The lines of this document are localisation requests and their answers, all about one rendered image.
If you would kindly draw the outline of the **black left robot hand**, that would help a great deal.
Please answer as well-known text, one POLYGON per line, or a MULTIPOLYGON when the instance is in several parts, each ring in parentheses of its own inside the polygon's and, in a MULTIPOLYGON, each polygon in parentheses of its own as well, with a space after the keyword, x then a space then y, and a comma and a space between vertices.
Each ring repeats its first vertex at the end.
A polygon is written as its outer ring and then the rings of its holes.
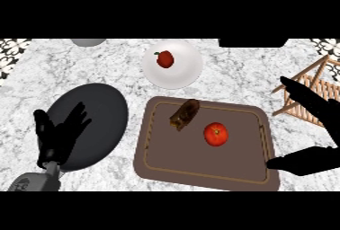
POLYGON ((86 119, 86 106, 80 102, 58 125, 54 124, 43 110, 33 113, 36 135, 42 142, 37 166, 45 169, 49 162, 64 165, 69 161, 77 138, 83 134, 92 119, 86 119))

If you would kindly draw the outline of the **white round plate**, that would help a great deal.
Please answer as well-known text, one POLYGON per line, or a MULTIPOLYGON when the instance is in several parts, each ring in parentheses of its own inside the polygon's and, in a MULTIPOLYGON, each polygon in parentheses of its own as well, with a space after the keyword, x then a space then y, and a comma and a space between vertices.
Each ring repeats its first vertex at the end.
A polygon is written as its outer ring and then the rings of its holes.
POLYGON ((142 59, 142 70, 148 80, 165 89, 190 86, 203 72, 203 55, 185 40, 162 40, 148 49, 142 59), (156 52, 169 50, 175 64, 163 68, 157 64, 156 52))

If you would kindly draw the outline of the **wooden tiered shelf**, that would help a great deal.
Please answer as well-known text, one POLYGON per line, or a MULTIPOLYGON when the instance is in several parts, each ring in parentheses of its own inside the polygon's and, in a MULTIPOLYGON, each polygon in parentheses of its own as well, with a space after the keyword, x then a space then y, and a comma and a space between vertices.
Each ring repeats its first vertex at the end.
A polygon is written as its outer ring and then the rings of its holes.
MULTIPOLYGON (((301 84, 304 84, 314 93, 324 99, 336 99, 340 102, 340 86, 332 84, 330 82, 321 80, 321 73, 329 64, 340 66, 340 62, 335 61, 329 55, 326 55, 295 77, 301 84)), ((320 119, 312 115, 308 109, 290 98, 290 93, 286 90, 286 86, 281 84, 273 92, 284 90, 284 105, 283 107, 273 112, 273 115, 277 116, 281 113, 298 117, 304 121, 323 126, 320 119)))

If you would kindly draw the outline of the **red bell pepper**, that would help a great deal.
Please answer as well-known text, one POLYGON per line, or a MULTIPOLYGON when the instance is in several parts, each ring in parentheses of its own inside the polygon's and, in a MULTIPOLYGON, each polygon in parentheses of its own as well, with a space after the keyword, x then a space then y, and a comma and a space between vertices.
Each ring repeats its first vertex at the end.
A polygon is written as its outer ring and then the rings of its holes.
POLYGON ((157 64, 163 68, 169 68, 175 64, 175 57, 169 50, 156 52, 154 55, 157 56, 157 64))

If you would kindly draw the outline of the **black appliance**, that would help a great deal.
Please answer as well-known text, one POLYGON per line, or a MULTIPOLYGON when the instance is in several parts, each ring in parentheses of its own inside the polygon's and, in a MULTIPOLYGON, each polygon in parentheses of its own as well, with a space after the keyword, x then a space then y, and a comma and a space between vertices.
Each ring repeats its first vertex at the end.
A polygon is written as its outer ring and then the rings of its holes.
POLYGON ((224 48, 280 48, 287 39, 278 40, 249 40, 249 39, 219 39, 219 46, 224 48))

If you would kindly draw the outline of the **grey round object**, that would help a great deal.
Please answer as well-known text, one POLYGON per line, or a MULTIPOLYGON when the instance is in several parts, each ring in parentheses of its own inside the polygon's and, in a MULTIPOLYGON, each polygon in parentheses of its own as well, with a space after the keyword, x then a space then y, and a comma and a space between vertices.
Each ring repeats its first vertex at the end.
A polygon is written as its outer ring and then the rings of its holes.
POLYGON ((100 45, 104 41, 105 41, 105 39, 73 39, 73 43, 74 43, 79 47, 95 47, 95 46, 100 45))

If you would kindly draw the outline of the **brown rectangular tray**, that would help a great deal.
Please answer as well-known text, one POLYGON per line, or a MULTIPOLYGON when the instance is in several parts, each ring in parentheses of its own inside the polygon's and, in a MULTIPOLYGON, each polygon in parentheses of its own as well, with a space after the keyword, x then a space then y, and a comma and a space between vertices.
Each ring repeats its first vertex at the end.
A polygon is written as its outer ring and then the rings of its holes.
POLYGON ((190 125, 178 131, 171 116, 185 102, 163 96, 148 101, 135 156, 138 176, 222 190, 277 190, 280 173, 267 167, 274 157, 267 113, 256 106, 203 101, 190 125), (213 122, 230 130, 224 146, 205 140, 213 122))

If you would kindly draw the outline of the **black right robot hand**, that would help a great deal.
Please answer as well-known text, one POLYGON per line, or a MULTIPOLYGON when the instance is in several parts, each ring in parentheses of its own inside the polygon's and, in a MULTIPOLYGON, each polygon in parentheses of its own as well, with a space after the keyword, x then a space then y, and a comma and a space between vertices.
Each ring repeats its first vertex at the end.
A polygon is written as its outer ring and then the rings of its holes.
POLYGON ((312 146, 283 157, 268 160, 268 168, 307 176, 340 168, 340 102, 323 99, 312 90, 293 79, 281 77, 281 83, 290 98, 301 103, 309 113, 320 119, 338 148, 312 146))

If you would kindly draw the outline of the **red tomato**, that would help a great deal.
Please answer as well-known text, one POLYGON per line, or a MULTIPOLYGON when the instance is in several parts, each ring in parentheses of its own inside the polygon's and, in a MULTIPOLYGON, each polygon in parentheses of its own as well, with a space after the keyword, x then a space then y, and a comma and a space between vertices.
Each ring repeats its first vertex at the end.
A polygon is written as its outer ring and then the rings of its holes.
POLYGON ((203 135, 210 146, 224 146, 230 141, 230 130, 219 122, 213 122, 206 126, 203 135))

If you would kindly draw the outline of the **dark grey oval plate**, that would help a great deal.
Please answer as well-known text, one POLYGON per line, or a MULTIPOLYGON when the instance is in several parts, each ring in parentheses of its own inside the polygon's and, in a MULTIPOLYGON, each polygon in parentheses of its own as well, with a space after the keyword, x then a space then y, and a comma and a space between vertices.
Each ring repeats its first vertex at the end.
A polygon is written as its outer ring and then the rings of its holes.
POLYGON ((77 138, 71 156, 60 169, 67 173, 97 164, 117 147, 128 126, 129 110, 122 92, 108 84, 85 84, 71 89, 52 104, 48 115, 55 125, 69 117, 77 103, 85 104, 92 119, 77 138))

